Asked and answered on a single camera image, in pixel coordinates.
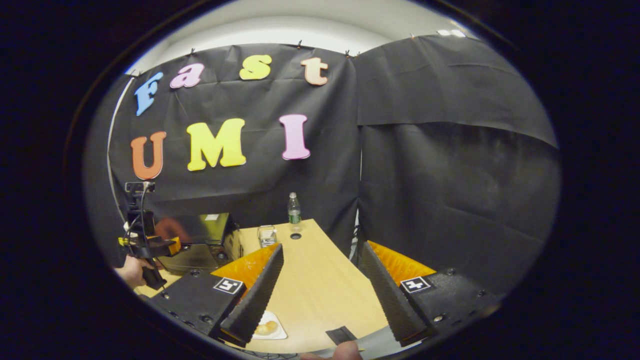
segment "orange letter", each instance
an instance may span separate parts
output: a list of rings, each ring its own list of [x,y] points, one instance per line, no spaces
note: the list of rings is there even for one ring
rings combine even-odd
[[[133,150],[133,172],[142,180],[153,179],[160,171],[162,171],[162,142],[166,138],[164,131],[153,133],[150,137],[154,144],[154,163],[151,167],[145,166],[145,143],[147,138],[141,136],[131,140],[131,149]]]
[[[329,65],[321,62],[320,58],[302,60],[301,65],[305,66],[305,79],[313,85],[324,85],[327,78],[320,76],[320,69],[328,69]]]

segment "pink letter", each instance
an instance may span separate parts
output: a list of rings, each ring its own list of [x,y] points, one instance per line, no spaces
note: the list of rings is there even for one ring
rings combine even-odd
[[[287,149],[282,153],[284,160],[306,159],[311,152],[305,147],[305,135],[302,131],[302,124],[307,121],[307,117],[300,114],[290,114],[280,117],[280,122],[284,125],[284,135]]]
[[[190,88],[192,86],[196,86],[200,82],[200,74],[204,70],[204,65],[200,63],[191,64],[183,67],[178,71],[178,75],[173,80],[169,86],[171,88],[177,89],[181,87]]]

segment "plastic bottle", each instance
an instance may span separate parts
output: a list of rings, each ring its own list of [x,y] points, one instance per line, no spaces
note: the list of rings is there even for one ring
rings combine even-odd
[[[289,214],[289,223],[294,233],[300,231],[300,203],[296,193],[289,194],[289,203],[287,204],[287,213]]]

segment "foam letter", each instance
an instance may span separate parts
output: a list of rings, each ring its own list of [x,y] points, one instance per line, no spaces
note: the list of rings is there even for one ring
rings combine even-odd
[[[150,95],[154,95],[158,90],[157,81],[162,79],[162,75],[162,72],[158,72],[136,90],[136,97],[138,98],[138,110],[136,112],[137,116],[140,116],[140,114],[142,114],[149,106],[151,106],[151,104],[154,103],[154,100]]]
[[[305,66],[305,79],[310,84],[313,85],[324,85],[327,81],[327,78],[320,75],[320,69],[328,69],[329,65],[321,62],[320,58],[311,58],[302,60],[300,62],[301,65]]]
[[[133,172],[136,176],[142,180],[153,179],[160,171],[162,171],[162,142],[166,138],[164,131],[158,131],[153,133],[150,137],[151,142],[154,144],[154,163],[151,167],[145,166],[145,143],[147,138],[141,136],[131,140],[131,149],[133,156]]]
[[[246,158],[242,155],[240,144],[240,130],[243,126],[243,119],[228,119],[222,124],[218,134],[213,137],[206,123],[189,125],[187,133],[191,135],[191,162],[187,164],[187,169],[203,170],[207,163],[202,160],[202,154],[211,167],[215,167],[220,151],[223,151],[220,165],[224,167],[244,165]]]
[[[271,68],[267,65],[270,63],[269,55],[251,55],[242,62],[240,78],[242,80],[264,79],[271,72]]]
[[[284,134],[287,149],[282,153],[284,160],[305,159],[311,152],[305,147],[305,135],[302,132],[302,124],[307,117],[300,114],[284,115],[280,122],[284,125]]]
[[[169,86],[174,89],[181,88],[183,86],[186,88],[196,86],[200,82],[200,74],[203,70],[204,65],[201,63],[187,65],[178,71],[178,74],[181,75],[173,78]]]

